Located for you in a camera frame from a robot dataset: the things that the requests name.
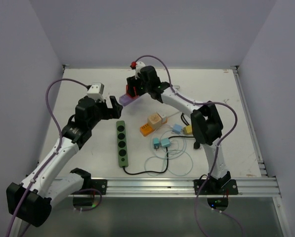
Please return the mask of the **yellow usb charger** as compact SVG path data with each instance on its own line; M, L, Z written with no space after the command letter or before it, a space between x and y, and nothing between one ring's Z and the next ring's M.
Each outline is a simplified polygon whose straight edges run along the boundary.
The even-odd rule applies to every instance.
M191 125L187 125L183 128L183 133L185 135L192 135L193 132L192 132L192 126Z

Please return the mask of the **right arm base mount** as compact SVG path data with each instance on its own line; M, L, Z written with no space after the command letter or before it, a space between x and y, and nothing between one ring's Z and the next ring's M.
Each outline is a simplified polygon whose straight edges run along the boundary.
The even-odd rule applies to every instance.
M212 176L207 180L202 175L199 179L193 180L195 194L199 195L238 195L238 187L231 173L227 171L222 178L215 179Z

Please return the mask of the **green power strip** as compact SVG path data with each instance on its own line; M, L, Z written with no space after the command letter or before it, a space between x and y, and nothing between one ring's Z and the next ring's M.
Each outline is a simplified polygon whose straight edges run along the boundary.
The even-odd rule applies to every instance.
M119 120L116 122L116 132L118 164L120 168L126 168L128 167L128 152L126 141L126 124L124 120Z

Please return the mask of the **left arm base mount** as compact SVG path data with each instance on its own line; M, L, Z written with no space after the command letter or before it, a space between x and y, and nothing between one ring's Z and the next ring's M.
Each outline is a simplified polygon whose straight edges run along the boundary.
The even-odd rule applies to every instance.
M94 195L97 194L96 189L102 195L106 195L108 181L106 179L92 179L90 184L82 187L81 190L74 192L75 195Z

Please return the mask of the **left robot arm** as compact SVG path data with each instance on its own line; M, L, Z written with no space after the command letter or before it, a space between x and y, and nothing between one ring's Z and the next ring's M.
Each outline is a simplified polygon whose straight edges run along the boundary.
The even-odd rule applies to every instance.
M18 217L39 227L68 195L86 194L91 190L90 173L79 168L73 169L59 183L53 184L53 181L92 136L91 131L101 120L120 118L122 105L115 96L110 96L110 101L111 108L107 107L105 100L88 96L78 101L75 113L47 157L20 184L11 183L6 189L8 211L13 218Z

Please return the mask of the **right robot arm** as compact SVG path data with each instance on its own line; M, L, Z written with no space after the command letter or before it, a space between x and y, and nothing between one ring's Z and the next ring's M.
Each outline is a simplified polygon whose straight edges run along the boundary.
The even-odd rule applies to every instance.
M203 103L179 95L168 82L161 82L153 66L132 62L130 67L135 75L126 79L126 95L137 98L147 93L152 99L172 106L190 118L192 134L196 142L203 145L209 164L205 186L215 194L222 193L231 175L220 147L223 124L216 106L211 101Z

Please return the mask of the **red cube socket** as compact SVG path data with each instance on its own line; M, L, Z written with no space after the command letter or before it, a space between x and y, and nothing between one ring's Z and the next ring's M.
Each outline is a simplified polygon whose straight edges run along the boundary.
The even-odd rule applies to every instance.
M130 97L131 99L135 99L138 97L137 92L136 92L136 87L132 85L127 85L126 86L126 95Z

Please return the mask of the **light blue usb charger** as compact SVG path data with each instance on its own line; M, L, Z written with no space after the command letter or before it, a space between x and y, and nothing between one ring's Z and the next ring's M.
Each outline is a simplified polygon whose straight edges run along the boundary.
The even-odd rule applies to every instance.
M182 132L182 126L179 125L179 124L174 124L173 127L172 127L172 132L175 133L175 134L180 134Z

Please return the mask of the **purple usb hub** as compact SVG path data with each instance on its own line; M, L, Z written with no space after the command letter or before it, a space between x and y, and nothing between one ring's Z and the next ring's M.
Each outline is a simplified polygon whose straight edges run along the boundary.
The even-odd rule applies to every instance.
M123 107L125 107L125 106L129 105L130 103L132 103L133 101L135 101L137 98L139 98L139 96L130 97L129 95L124 94L124 95L119 97L119 103Z

